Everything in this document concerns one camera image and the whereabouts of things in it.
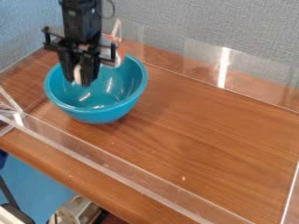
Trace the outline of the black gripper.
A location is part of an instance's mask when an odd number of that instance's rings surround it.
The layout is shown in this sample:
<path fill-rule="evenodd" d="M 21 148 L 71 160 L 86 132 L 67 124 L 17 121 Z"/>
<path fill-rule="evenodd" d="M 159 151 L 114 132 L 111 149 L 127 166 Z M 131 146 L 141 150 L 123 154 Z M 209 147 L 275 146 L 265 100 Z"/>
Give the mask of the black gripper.
<path fill-rule="evenodd" d="M 58 53 L 65 78 L 69 82 L 89 87 L 99 77 L 99 64 L 118 64 L 118 41 L 105 33 L 97 34 L 87 41 L 66 35 L 61 27 L 45 26 L 43 46 Z"/>

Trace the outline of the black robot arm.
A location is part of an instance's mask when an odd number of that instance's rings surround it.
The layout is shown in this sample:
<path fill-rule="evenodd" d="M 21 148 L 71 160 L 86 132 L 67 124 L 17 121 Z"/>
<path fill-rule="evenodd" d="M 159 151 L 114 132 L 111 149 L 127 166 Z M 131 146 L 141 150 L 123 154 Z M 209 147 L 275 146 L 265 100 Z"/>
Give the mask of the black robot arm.
<path fill-rule="evenodd" d="M 102 65 L 117 66 L 119 43 L 103 33 L 103 0 L 61 0 L 63 27 L 45 26 L 43 46 L 57 52 L 65 78 L 89 87 Z"/>

